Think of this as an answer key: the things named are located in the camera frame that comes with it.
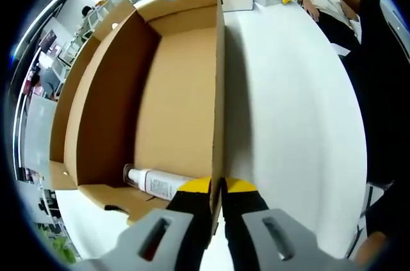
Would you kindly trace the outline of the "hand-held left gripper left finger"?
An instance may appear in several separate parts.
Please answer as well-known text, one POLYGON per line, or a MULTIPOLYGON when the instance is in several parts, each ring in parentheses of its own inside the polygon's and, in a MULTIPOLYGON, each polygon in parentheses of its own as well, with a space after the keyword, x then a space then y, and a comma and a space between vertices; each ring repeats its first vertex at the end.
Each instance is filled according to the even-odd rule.
POLYGON ((115 248, 77 270, 198 270, 211 238, 211 179, 191 179, 165 209, 120 234, 115 248))

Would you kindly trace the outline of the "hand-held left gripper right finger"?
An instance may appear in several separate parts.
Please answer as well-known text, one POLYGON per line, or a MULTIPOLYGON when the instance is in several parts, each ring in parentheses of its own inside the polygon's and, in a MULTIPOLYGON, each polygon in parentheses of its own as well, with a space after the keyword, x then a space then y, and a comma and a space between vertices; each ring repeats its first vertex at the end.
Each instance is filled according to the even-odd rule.
POLYGON ((270 209, 250 182, 222 178, 225 237, 235 270, 355 270, 319 248, 315 234, 281 209, 270 209))

